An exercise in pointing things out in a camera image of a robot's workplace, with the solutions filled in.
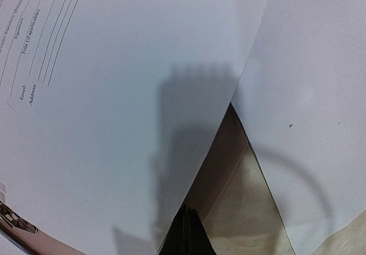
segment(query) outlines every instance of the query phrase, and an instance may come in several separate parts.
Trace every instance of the paper sheet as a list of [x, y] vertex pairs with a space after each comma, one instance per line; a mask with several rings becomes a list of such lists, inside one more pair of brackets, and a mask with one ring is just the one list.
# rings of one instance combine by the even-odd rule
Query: paper sheet
[[3, 0], [7, 205], [87, 254], [156, 251], [266, 1]]
[[233, 103], [296, 254], [366, 209], [365, 0], [269, 0]]

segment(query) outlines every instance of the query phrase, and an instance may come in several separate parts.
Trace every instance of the printed line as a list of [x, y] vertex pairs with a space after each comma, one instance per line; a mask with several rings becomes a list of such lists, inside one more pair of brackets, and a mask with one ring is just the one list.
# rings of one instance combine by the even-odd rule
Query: printed line
[[66, 0], [63, 0], [63, 3], [62, 3], [62, 6], [61, 6], [61, 9], [59, 10], [59, 13], [58, 13], [58, 16], [57, 16], [57, 19], [56, 19], [56, 22], [55, 22], [55, 25], [54, 25], [54, 26], [53, 26], [53, 28], [52, 28], [51, 35], [50, 35], [50, 38], [49, 38], [48, 43], [47, 43], [47, 47], [46, 47], [46, 51], [45, 51], [45, 55], [43, 56], [43, 61], [42, 61], [41, 69], [39, 70], [39, 75], [38, 75], [38, 79], [37, 79], [37, 81], [38, 81], [38, 82], [39, 82], [39, 78], [41, 77], [41, 73], [42, 73], [43, 65], [44, 65], [44, 63], [45, 63], [45, 59], [46, 59], [46, 55], [47, 55], [47, 51], [48, 51], [48, 47], [50, 46], [50, 42], [51, 42], [51, 37], [52, 37], [52, 35], [53, 35], [53, 31], [54, 31], [54, 30], [55, 30], [55, 28], [56, 28], [56, 24], [57, 24], [57, 22], [58, 22], [59, 16], [60, 16], [60, 15], [61, 15], [61, 13], [62, 13], [62, 9], [63, 9], [63, 7], [64, 7], [64, 5], [65, 5], [65, 2], [66, 2]]
[[29, 30], [30, 30], [30, 28], [31, 28], [32, 20], [33, 20], [33, 18], [34, 18], [34, 16], [35, 16], [35, 13], [37, 12], [37, 10], [38, 10], [38, 8], [39, 8], [39, 5], [41, 4], [41, 1], [42, 1], [42, 0], [39, 0], [38, 5], [37, 5], [37, 7], [36, 7], [36, 8], [35, 8], [35, 10], [34, 10], [34, 13], [33, 13], [32, 19], [31, 19], [30, 24], [29, 24], [29, 27], [28, 27], [27, 34], [26, 34], [26, 36], [25, 36], [25, 38], [24, 38], [24, 43], [23, 43], [23, 47], [22, 47], [21, 53], [20, 53], [19, 58], [18, 58], [17, 67], [15, 68], [15, 73], [14, 73], [13, 83], [11, 84], [10, 97], [11, 97], [11, 95], [12, 95], [12, 93], [13, 93], [14, 83], [15, 83], [15, 78], [17, 77], [17, 73], [18, 73], [18, 66], [19, 66], [19, 63], [20, 63], [20, 61], [21, 61], [22, 51], [23, 51], [23, 48], [24, 48], [25, 43], [26, 43], [26, 40], [27, 40], [27, 35], [28, 35]]
[[61, 24], [59, 25], [59, 29], [57, 30], [57, 34], [56, 34], [56, 38], [55, 38], [55, 42], [53, 43], [53, 46], [52, 46], [52, 49], [51, 49], [50, 58], [49, 58], [48, 63], [47, 63], [47, 67], [46, 67], [46, 71], [45, 71], [45, 76], [43, 77], [43, 81], [42, 81], [42, 83], [45, 83], [45, 79], [46, 79], [46, 76], [47, 76], [48, 67], [49, 67], [49, 65], [50, 65], [50, 61], [51, 61], [51, 59], [52, 59], [53, 50], [54, 50], [55, 45], [56, 45], [56, 42], [57, 42], [57, 37], [58, 37], [58, 35], [59, 35], [59, 31], [61, 30], [61, 27], [62, 27], [63, 21], [64, 21], [64, 20], [65, 20], [65, 18], [66, 18], [67, 12], [69, 11], [69, 8], [70, 8], [70, 5], [71, 5], [72, 1], [73, 1], [73, 0], [70, 0], [69, 4], [67, 5], [66, 12], [65, 12], [65, 14], [63, 15], [63, 18], [62, 18]]
[[64, 29], [64, 31], [63, 31], [63, 33], [62, 33], [62, 37], [61, 37], [61, 40], [60, 40], [59, 45], [58, 45], [58, 49], [57, 49], [57, 52], [56, 52], [55, 61], [54, 61], [53, 66], [52, 66], [52, 70], [51, 70], [51, 74], [50, 74], [50, 78], [49, 78], [49, 80], [48, 80], [48, 84], [47, 84], [47, 86], [49, 86], [49, 85], [50, 85], [51, 78], [52, 78], [52, 74], [53, 74], [53, 70], [54, 70], [54, 68], [55, 68], [55, 64], [56, 64], [57, 56], [58, 56], [58, 53], [59, 53], [59, 49], [61, 48], [61, 44], [62, 44], [63, 37], [65, 36], [66, 29], [67, 29], [67, 27], [69, 26], [69, 23], [70, 23], [71, 17], [73, 16], [73, 13], [74, 13], [74, 10], [75, 10], [75, 7], [76, 7], [76, 5], [77, 5], [78, 1], [79, 1], [79, 0], [76, 0], [75, 5], [74, 5], [74, 7], [73, 7], [73, 10], [71, 11], [70, 18], [69, 18], [69, 20], [68, 20], [68, 22], [67, 22], [67, 24], [66, 24], [66, 27], [65, 27], [65, 29]]
[[30, 2], [30, 0], [28, 0], [27, 5], [25, 6], [25, 8], [24, 8], [24, 10], [23, 10], [22, 14], [20, 15], [19, 20], [18, 20], [18, 23], [17, 23], [17, 25], [16, 25], [16, 27], [15, 27], [14, 35], [13, 35], [13, 36], [12, 36], [12, 38], [11, 38], [11, 43], [10, 43], [9, 51], [8, 51], [8, 52], [7, 52], [7, 54], [6, 54], [6, 58], [5, 58], [5, 62], [4, 62], [4, 68], [2, 69], [2, 73], [1, 73], [1, 78], [0, 78], [0, 87], [1, 87], [1, 83], [2, 83], [2, 78], [4, 77], [4, 72], [5, 72], [5, 67], [6, 67], [7, 59], [8, 59], [8, 57], [9, 57], [9, 53], [10, 53], [11, 47], [13, 46], [14, 37], [15, 37], [15, 35], [16, 35], [16, 33], [17, 33], [18, 25], [19, 25], [19, 23], [20, 23], [20, 21], [21, 21], [21, 18], [23, 17], [23, 14], [24, 14], [25, 10], [26, 10], [26, 9], [27, 9], [27, 7], [28, 7], [29, 2]]
[[11, 108], [11, 109], [13, 109], [13, 110], [15, 110], [8, 102], [6, 102], [7, 103], [7, 105], [9, 105], [9, 107]]
[[55, 1], [56, 1], [56, 0], [53, 0], [53, 2], [52, 2], [52, 4], [51, 4], [50, 11], [48, 12], [48, 15], [47, 15], [47, 18], [46, 18], [45, 24], [43, 25], [43, 28], [42, 28], [42, 31], [41, 31], [41, 35], [39, 36], [39, 40], [38, 40], [38, 43], [37, 43], [37, 47], [35, 48], [35, 52], [34, 52], [34, 55], [33, 55], [32, 63], [31, 63], [31, 65], [30, 65], [30, 69], [29, 69], [28, 77], [30, 77], [30, 73], [31, 73], [31, 71], [32, 71], [32, 67], [33, 67], [33, 63], [34, 63], [34, 59], [35, 59], [35, 55], [37, 54], [38, 47], [39, 47], [39, 43], [40, 43], [40, 41], [41, 41], [43, 31], [44, 31], [45, 26], [46, 26], [46, 24], [47, 24], [47, 20], [48, 20], [48, 18], [50, 17], [50, 14], [51, 14], [51, 11], [52, 11], [52, 8], [53, 8], [53, 5], [55, 4]]

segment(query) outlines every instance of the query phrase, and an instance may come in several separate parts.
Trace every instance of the white paper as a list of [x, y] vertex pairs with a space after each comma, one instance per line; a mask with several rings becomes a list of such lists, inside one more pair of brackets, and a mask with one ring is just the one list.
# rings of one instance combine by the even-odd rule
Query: white paper
[[266, 1], [4, 0], [7, 205], [87, 254], [154, 253], [228, 107]]
[[296, 254], [366, 209], [366, 0], [269, 0], [233, 103]]

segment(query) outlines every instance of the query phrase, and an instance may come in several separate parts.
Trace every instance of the beige surface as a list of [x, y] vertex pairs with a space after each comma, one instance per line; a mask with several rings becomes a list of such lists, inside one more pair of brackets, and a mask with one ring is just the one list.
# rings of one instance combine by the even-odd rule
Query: beige surface
[[234, 108], [230, 105], [184, 201], [187, 206], [200, 212], [202, 220], [206, 218], [228, 183], [247, 146], [248, 139]]
[[204, 226], [218, 255], [294, 254], [249, 147]]
[[345, 228], [331, 235], [313, 255], [366, 254], [366, 211]]

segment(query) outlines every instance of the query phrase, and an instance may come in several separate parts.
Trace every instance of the dark object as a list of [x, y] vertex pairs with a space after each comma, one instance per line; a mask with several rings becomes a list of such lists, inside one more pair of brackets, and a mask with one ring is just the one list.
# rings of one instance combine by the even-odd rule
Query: dark object
[[216, 255], [196, 210], [181, 207], [159, 255]]

